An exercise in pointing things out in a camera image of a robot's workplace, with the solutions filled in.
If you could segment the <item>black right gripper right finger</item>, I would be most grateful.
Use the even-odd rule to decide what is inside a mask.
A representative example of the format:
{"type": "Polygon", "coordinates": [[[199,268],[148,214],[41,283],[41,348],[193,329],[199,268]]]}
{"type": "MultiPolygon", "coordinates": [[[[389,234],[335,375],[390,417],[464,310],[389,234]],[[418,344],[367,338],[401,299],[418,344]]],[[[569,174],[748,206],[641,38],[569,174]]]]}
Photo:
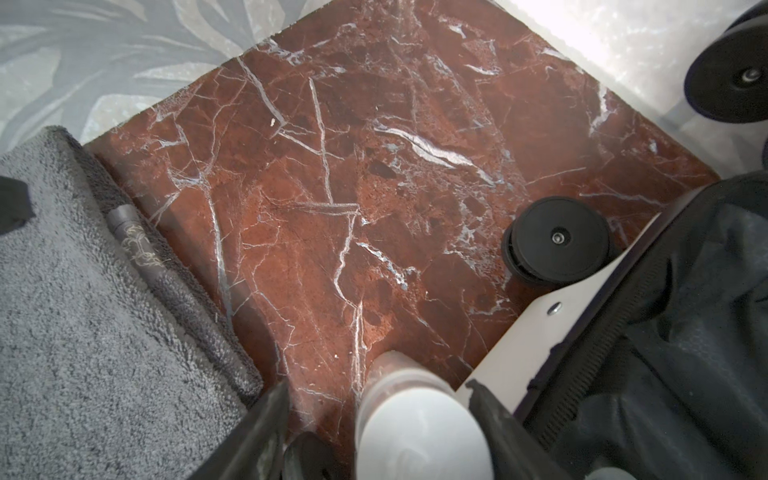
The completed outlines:
{"type": "Polygon", "coordinates": [[[488,443],[496,479],[569,479],[542,446],[477,380],[470,380],[469,411],[488,443]]]}

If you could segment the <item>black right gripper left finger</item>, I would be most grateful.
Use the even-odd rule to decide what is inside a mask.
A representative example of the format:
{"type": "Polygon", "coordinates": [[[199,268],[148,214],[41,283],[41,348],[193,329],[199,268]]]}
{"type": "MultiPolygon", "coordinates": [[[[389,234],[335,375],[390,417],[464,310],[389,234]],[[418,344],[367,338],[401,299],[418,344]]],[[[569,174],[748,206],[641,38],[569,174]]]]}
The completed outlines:
{"type": "Polygon", "coordinates": [[[271,387],[189,479],[279,479],[291,412],[289,383],[271,387]]]}

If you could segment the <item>clear white-capped bottle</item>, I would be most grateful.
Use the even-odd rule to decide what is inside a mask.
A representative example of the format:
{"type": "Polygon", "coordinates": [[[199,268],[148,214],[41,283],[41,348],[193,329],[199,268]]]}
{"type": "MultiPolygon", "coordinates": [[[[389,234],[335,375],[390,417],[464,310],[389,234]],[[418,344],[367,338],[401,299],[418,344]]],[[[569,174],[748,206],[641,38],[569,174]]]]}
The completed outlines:
{"type": "Polygon", "coordinates": [[[356,479],[492,479],[485,435],[450,385],[398,351],[379,355],[355,420],[356,479]]]}

